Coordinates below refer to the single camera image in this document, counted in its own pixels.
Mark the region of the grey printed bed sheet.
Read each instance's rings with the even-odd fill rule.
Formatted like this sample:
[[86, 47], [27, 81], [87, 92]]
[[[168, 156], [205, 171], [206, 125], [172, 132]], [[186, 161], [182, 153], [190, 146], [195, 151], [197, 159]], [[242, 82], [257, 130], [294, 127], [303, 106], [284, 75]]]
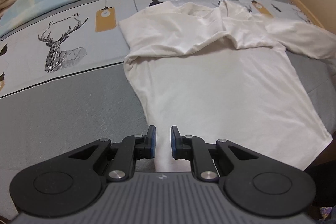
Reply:
[[[21, 170], [101, 138], [144, 134], [142, 104], [126, 78], [119, 22], [171, 2], [210, 8], [222, 1], [251, 14], [303, 21], [284, 0], [83, 0], [1, 36], [1, 215], [17, 210], [9, 188]], [[286, 52], [327, 131], [335, 132], [333, 59]]]

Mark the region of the white t-shirt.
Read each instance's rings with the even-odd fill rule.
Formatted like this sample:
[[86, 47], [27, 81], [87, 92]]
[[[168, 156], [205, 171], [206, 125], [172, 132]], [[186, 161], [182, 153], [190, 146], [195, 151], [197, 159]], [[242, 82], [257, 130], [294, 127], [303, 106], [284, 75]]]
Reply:
[[158, 172], [190, 168], [172, 158], [172, 126], [208, 143], [227, 139], [301, 170], [331, 143], [286, 54], [333, 59], [331, 32], [251, 14], [230, 1], [215, 8], [167, 1], [119, 26], [130, 47], [126, 78], [157, 129]]

